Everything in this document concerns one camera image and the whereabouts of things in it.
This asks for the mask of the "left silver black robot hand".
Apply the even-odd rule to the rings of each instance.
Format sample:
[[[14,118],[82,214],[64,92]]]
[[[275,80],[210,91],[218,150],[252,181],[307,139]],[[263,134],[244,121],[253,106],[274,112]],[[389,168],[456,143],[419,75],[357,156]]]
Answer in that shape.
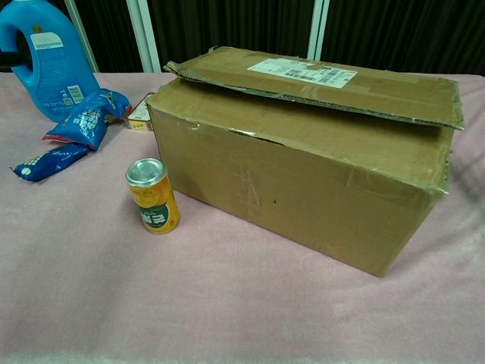
[[[25,58],[21,53],[0,51],[0,68],[17,67],[24,63]]]

